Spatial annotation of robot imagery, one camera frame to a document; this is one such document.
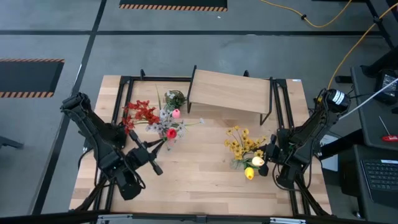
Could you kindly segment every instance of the concrete floor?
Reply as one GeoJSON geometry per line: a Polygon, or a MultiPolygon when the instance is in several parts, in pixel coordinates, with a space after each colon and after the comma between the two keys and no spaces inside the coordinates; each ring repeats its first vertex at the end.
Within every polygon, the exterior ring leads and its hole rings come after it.
{"type": "MultiPolygon", "coordinates": [[[[91,30],[100,0],[2,1],[0,30],[91,30]]],[[[308,15],[316,24],[328,22],[343,2],[283,0],[308,15]]],[[[378,13],[387,9],[375,2],[378,13]]],[[[314,28],[289,11],[258,0],[229,0],[228,12],[129,11],[108,0],[99,30],[304,30],[314,28]]],[[[393,17],[386,23],[396,26],[393,17]]],[[[353,3],[325,30],[366,30],[372,17],[366,5],[353,3]]],[[[48,99],[0,99],[0,135],[23,142],[23,150],[0,150],[0,216],[25,215],[32,200],[57,132],[59,106],[71,92],[88,43],[88,35],[0,35],[0,57],[65,58],[54,97],[48,99]]],[[[147,74],[189,76],[194,65],[252,77],[300,78],[308,106],[324,88],[334,69],[359,37],[253,36],[253,35],[97,35],[80,91],[95,103],[103,75],[147,74]]],[[[380,37],[366,38],[341,67],[349,75],[354,65],[369,64],[388,51],[380,37]]],[[[350,85],[333,87],[348,92],[350,85]]],[[[348,134],[359,128],[358,115],[338,123],[332,131],[348,134]]],[[[77,175],[83,138],[69,125],[58,164],[45,201],[44,213],[68,210],[77,175]]],[[[340,188],[327,185],[333,213],[353,218],[355,203],[340,188]]]]}

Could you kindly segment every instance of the yellow and black striped tape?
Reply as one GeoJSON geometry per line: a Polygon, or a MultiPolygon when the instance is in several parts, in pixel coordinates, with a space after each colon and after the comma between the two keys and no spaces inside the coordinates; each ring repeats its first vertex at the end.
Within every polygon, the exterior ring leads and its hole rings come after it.
{"type": "Polygon", "coordinates": [[[54,92],[0,92],[0,98],[48,98],[54,92]]]}
{"type": "Polygon", "coordinates": [[[62,62],[65,63],[65,59],[60,58],[0,58],[0,62],[62,62]]]}
{"type": "Polygon", "coordinates": [[[143,4],[122,4],[120,9],[158,9],[158,10],[176,10],[176,11],[213,11],[226,12],[226,7],[210,6],[163,6],[163,5],[143,5],[143,4]]]}

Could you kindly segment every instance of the chair leg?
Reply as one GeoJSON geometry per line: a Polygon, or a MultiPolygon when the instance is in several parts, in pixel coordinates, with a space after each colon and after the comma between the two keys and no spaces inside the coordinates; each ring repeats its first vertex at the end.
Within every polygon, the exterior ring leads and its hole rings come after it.
{"type": "Polygon", "coordinates": [[[0,144],[2,146],[11,146],[16,149],[23,146],[23,144],[21,144],[19,142],[13,141],[11,139],[8,139],[8,138],[2,137],[2,136],[0,136],[0,144]]]}

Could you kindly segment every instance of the white cable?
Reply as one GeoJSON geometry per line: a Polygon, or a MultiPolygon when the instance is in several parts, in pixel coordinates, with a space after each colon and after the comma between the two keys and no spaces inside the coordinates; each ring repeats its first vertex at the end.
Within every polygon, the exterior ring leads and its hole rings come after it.
{"type": "Polygon", "coordinates": [[[386,85],[385,87],[383,87],[381,90],[377,91],[375,94],[373,94],[371,97],[369,97],[367,100],[365,100],[363,103],[361,103],[359,106],[355,107],[352,111],[346,113],[344,116],[342,116],[339,120],[347,117],[348,115],[350,115],[352,112],[358,110],[361,106],[365,105],[365,103],[367,103],[369,100],[373,99],[373,97],[375,97],[377,94],[381,93],[383,90],[385,90],[386,88],[389,88],[392,84],[394,84],[396,81],[398,81],[398,78],[396,78],[394,81],[392,81],[392,83],[386,85]]]}

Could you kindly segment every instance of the small plant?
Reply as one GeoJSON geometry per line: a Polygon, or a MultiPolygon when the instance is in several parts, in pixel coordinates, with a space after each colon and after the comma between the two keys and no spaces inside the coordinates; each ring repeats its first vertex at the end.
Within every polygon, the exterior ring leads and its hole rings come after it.
{"type": "Polygon", "coordinates": [[[169,90],[164,94],[164,96],[166,97],[166,105],[164,108],[166,111],[180,109],[187,100],[184,94],[178,90],[169,90]]]}
{"type": "Polygon", "coordinates": [[[229,147],[229,150],[234,154],[233,162],[236,163],[236,167],[242,164],[244,166],[245,176],[251,180],[254,177],[254,169],[258,169],[264,165],[264,152],[259,147],[266,141],[266,137],[263,136],[256,141],[249,137],[249,130],[245,128],[242,134],[239,133],[239,126],[235,126],[228,129],[226,134],[232,136],[234,139],[226,139],[224,142],[225,147],[229,147]]]}

